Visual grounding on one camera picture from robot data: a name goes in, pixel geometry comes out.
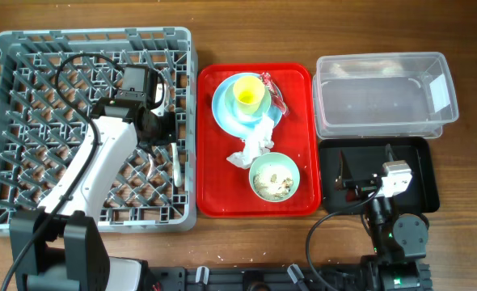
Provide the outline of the white plastic fork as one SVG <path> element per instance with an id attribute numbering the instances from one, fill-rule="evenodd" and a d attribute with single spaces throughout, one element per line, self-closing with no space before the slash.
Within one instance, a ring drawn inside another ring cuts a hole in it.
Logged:
<path id="1" fill-rule="evenodd" d="M 154 157 L 152 154 L 147 154 L 148 162 L 149 162 L 149 170 L 147 171 L 146 179 L 151 180 L 154 177 L 155 165 L 154 165 Z"/>

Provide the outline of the white plastic spoon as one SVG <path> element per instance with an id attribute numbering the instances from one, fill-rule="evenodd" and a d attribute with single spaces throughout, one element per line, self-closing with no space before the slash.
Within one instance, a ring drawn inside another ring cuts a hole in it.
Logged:
<path id="1" fill-rule="evenodd" d="M 172 174 L 174 185 L 179 188 L 183 182 L 181 177 L 181 167 L 179 163 L 179 152 L 177 149 L 177 144 L 175 142 L 171 143 L 171 152 L 172 152 Z"/>

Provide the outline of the mint green bowl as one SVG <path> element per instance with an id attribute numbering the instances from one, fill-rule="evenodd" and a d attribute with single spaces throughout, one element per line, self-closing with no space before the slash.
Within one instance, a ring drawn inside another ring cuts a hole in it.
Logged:
<path id="1" fill-rule="evenodd" d="M 293 176 L 293 187 L 291 189 L 291 193 L 288 197 L 286 197 L 284 200 L 279 200 L 279 201 L 270 201 L 270 200 L 265 200 L 264 198 L 260 197 L 253 188 L 253 176 L 257 172 L 257 170 L 264 165 L 268 164 L 277 164 L 277 165 L 282 165 L 284 167 L 287 167 L 292 176 Z M 299 184 L 300 184 L 300 172 L 298 169 L 298 166 L 296 163 L 287 155 L 282 154 L 282 153 L 277 153 L 277 152 L 271 152 L 271 153 L 266 153 L 263 154 L 262 156 L 258 157 L 251 165 L 249 169 L 249 183 L 251 186 L 252 191 L 262 200 L 265 200 L 267 202 L 272 202 L 272 203 L 279 203 L 285 200 L 288 200 L 291 198 L 295 192 L 297 191 Z"/>

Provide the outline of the rice and peanut shell waste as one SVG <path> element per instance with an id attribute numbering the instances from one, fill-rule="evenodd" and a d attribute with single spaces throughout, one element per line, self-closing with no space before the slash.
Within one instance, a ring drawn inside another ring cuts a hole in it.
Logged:
<path id="1" fill-rule="evenodd" d="M 261 166 L 253 176 L 254 191 L 265 200 L 284 200 L 290 195 L 293 184 L 290 170 L 282 165 Z"/>

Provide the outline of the white tissue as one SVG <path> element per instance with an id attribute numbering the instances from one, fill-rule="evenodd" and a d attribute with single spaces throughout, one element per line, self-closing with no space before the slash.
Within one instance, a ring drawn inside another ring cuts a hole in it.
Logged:
<path id="1" fill-rule="evenodd" d="M 272 131 L 274 120 L 267 115 L 263 115 L 260 122 L 254 127 L 252 133 L 243 140 L 242 151 L 235 152 L 226 158 L 228 162 L 238 168 L 248 169 L 252 163 L 261 155 L 269 153 L 274 146 L 272 141 Z"/>

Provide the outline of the yellow plastic cup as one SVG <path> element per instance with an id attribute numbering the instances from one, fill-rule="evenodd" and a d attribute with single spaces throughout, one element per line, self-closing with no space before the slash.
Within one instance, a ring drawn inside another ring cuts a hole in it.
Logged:
<path id="1" fill-rule="evenodd" d="M 258 110 L 266 88 L 259 77 L 243 76 L 233 85 L 233 94 L 239 111 L 251 115 Z"/>

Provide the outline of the red snack wrapper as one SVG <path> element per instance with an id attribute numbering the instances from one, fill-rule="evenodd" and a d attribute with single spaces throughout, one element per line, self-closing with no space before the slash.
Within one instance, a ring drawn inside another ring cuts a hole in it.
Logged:
<path id="1" fill-rule="evenodd" d="M 281 111 L 283 116 L 287 116 L 289 114 L 289 109 L 283 100 L 281 92 L 273 81 L 271 74 L 268 72 L 262 73 L 260 75 L 260 80 L 268 89 L 271 95 L 272 104 Z"/>

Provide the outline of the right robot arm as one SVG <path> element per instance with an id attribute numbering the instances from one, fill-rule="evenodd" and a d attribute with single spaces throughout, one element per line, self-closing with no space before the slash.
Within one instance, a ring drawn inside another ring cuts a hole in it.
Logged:
<path id="1" fill-rule="evenodd" d="M 426 256 L 428 227 L 415 214 L 401 214 L 395 198 L 407 191 L 413 179 L 406 161 L 397 158 L 391 145 L 385 146 L 386 161 L 380 173 L 369 179 L 354 179 L 343 151 L 335 180 L 335 190 L 345 190 L 356 204 L 345 213 L 361 208 L 367 216 L 366 225 L 380 262 L 403 264 Z"/>

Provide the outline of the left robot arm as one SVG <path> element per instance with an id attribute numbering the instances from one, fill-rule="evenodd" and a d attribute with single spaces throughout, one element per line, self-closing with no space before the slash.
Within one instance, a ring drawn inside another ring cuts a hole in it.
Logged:
<path id="1" fill-rule="evenodd" d="M 35 210 L 10 223 L 13 264 L 2 283 L 20 290 L 152 290 L 147 262 L 111 257 L 98 231 L 103 203 L 126 158 L 138 146 L 175 140 L 175 113 L 155 115 L 145 102 L 100 99 L 65 174 Z"/>

